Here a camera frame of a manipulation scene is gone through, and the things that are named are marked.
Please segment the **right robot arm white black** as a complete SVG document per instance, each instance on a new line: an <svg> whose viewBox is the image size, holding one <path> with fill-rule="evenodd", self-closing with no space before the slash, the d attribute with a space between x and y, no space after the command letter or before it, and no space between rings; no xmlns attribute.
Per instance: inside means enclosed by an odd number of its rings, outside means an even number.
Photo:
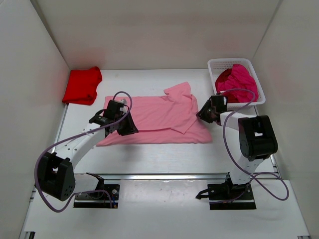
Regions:
<svg viewBox="0 0 319 239"><path fill-rule="evenodd" d="M268 116L249 116L227 109L228 99L224 95L211 96L196 114L207 123L217 123L223 127L226 151L230 153L226 141L226 128L237 130L241 156L231 157L235 168L227 173L225 182L209 186L211 195L230 201L248 191L256 168L278 150L278 143Z"/></svg>

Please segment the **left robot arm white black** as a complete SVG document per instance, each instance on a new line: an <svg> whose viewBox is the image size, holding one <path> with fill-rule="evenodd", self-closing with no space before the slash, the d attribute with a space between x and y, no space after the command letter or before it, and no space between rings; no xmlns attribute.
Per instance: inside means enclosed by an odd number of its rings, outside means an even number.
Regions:
<svg viewBox="0 0 319 239"><path fill-rule="evenodd" d="M99 142L114 132L126 136L138 132L125 99L109 100L83 129L82 136L67 140L53 153L45 153L37 167L42 192L65 201L74 193L88 193L92 198L104 194L102 177L94 173L74 174L80 160Z"/></svg>

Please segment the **light pink polo shirt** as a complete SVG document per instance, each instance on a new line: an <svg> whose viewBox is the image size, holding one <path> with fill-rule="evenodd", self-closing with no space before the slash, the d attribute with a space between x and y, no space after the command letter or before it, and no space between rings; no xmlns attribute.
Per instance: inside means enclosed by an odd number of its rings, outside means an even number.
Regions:
<svg viewBox="0 0 319 239"><path fill-rule="evenodd" d="M210 143L212 136L197 118L198 104L188 82L167 88L163 96L133 97L130 111L137 133L114 132L98 146L117 144Z"/></svg>

